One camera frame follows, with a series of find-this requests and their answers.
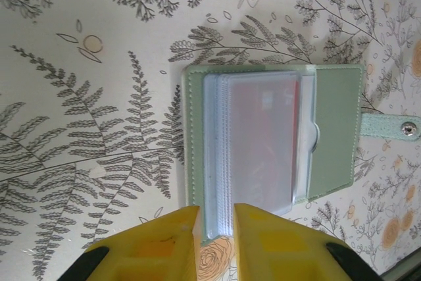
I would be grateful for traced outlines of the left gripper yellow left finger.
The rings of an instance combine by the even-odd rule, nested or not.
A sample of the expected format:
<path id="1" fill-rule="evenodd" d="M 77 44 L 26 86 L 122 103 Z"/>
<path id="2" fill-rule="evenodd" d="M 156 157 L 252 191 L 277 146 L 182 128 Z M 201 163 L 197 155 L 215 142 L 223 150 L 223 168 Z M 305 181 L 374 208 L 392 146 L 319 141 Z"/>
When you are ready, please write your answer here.
<path id="1" fill-rule="evenodd" d="M 178 209 L 90 246 L 62 281 L 197 281 L 201 210 Z"/>

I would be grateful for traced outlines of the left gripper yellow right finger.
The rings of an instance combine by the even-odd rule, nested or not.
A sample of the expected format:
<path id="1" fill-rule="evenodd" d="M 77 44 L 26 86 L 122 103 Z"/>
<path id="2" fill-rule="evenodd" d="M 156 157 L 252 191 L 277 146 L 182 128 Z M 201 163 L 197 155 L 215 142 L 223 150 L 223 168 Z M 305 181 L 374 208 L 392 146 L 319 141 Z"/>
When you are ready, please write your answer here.
<path id="1" fill-rule="evenodd" d="M 383 281 L 345 242 L 248 205 L 234 205 L 238 281 Z"/>

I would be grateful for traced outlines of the green card holder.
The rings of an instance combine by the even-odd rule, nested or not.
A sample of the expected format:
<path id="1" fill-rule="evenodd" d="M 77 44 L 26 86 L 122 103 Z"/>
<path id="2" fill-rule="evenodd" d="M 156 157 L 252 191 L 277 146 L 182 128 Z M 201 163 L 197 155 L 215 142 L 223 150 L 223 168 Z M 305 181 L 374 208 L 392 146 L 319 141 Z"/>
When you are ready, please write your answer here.
<path id="1" fill-rule="evenodd" d="M 233 236 L 230 173 L 230 80 L 296 78 L 294 176 L 288 213 L 351 186 L 360 137 L 421 139 L 421 117 L 364 113 L 359 64 L 189 66 L 182 76 L 186 199 L 201 208 L 202 242 Z"/>

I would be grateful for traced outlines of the floral table cover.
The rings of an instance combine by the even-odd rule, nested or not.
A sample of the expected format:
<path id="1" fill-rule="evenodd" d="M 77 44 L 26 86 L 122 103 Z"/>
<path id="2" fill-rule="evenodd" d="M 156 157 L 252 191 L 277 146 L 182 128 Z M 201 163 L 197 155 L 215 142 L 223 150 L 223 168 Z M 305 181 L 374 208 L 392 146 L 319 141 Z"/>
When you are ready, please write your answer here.
<path id="1" fill-rule="evenodd" d="M 57 281 L 89 246 L 187 203 L 182 74 L 193 65 L 358 64 L 332 103 L 376 116 L 289 220 L 383 273 L 421 250 L 421 0 L 0 0 L 0 281 Z"/>

